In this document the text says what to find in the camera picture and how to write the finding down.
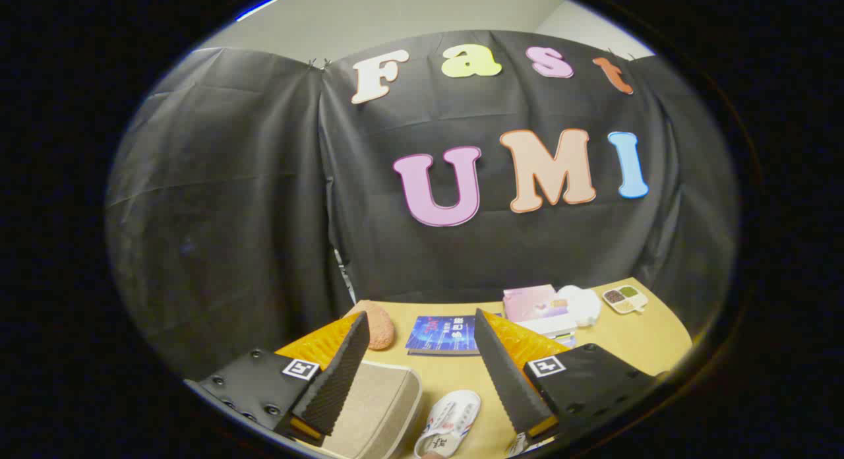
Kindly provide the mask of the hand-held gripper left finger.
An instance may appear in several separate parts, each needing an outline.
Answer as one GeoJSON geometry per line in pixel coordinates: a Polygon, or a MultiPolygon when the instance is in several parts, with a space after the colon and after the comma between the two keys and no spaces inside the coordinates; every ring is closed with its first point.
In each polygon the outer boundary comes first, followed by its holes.
{"type": "Polygon", "coordinates": [[[320,446],[334,432],[369,342],[367,313],[358,312],[277,351],[251,349],[186,385],[269,441],[320,446]]]}

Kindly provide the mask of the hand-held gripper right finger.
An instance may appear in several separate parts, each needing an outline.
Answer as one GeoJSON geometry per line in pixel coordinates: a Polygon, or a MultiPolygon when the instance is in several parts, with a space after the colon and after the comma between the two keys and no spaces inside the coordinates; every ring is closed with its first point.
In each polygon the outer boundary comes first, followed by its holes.
{"type": "Polygon", "coordinates": [[[595,343],[567,348],[477,309],[474,341],[516,433],[572,444],[596,434],[656,388],[657,378],[595,343]]]}

